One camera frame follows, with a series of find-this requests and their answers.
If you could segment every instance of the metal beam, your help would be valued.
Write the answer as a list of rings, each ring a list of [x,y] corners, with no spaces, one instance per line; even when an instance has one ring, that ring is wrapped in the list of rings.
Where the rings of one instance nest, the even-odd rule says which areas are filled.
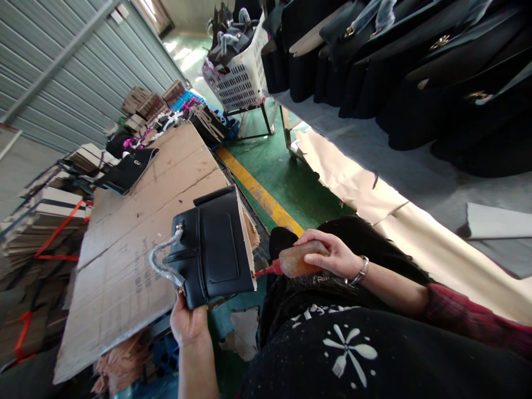
[[[63,65],[70,59],[72,54],[88,39],[98,25],[104,21],[120,0],[108,0],[94,16],[87,22],[87,25],[72,39],[72,41],[59,53],[53,62],[37,78],[35,82],[24,92],[24,94],[14,103],[11,108],[2,116],[0,122],[10,125],[30,101],[41,91],[41,89],[56,75]]]

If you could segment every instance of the silver bracelet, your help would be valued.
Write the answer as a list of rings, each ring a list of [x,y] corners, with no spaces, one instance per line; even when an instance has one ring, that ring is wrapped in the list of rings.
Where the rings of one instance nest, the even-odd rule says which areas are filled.
[[[366,276],[367,266],[370,264],[370,260],[368,259],[367,256],[361,256],[361,258],[364,260],[364,267],[362,268],[362,270],[358,273],[358,275],[350,283],[347,283],[351,287],[353,287],[356,284],[358,284]]]

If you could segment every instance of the yellow floor line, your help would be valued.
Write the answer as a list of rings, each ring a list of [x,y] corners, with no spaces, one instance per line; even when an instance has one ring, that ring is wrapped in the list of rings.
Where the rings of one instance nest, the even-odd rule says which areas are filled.
[[[277,226],[292,226],[294,233],[299,237],[304,233],[303,228],[292,216],[272,197],[272,195],[264,189],[260,183],[238,162],[229,151],[225,148],[219,147],[216,154],[226,163],[231,172],[244,185],[257,202],[264,208],[266,213],[270,215]]]

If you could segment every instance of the green floor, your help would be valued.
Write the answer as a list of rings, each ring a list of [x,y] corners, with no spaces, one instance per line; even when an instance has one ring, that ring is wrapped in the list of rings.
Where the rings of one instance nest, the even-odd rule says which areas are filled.
[[[171,32],[163,41],[193,88],[208,104],[222,108],[203,78],[198,75],[207,54],[206,48],[211,46],[210,39]],[[267,114],[270,122],[274,107],[275,101],[268,99]],[[296,119],[296,116],[291,115],[290,118]],[[304,229],[316,228],[323,222],[353,214],[353,210],[341,207],[338,198],[320,184],[317,173],[301,161],[290,158],[285,147],[280,112],[277,112],[275,119],[275,130],[277,133],[274,136],[232,142],[226,148]],[[244,137],[255,136],[265,134],[266,131],[261,111],[254,110],[248,113],[244,128],[239,134]],[[271,231],[276,226],[275,222],[246,188],[238,183],[261,221]],[[218,383],[223,398],[234,397],[247,365],[237,354],[222,352],[218,342],[233,329],[229,319],[232,309],[262,306],[265,278],[259,279],[258,283],[257,292],[238,295],[212,311],[209,318]]]

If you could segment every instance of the wrist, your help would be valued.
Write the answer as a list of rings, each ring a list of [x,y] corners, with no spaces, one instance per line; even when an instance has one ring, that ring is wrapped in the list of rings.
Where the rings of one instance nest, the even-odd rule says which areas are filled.
[[[186,339],[178,339],[176,341],[180,348],[180,351],[182,351],[183,349],[187,347],[193,348],[193,347],[204,346],[205,344],[212,343],[211,335],[208,329],[205,329],[204,331],[202,331],[201,333],[193,337],[189,337]]]
[[[352,261],[352,267],[351,267],[352,272],[351,272],[351,275],[348,276],[349,281],[355,279],[358,276],[358,274],[362,271],[364,267],[364,262],[365,262],[364,259],[362,259],[358,255],[355,255]]]

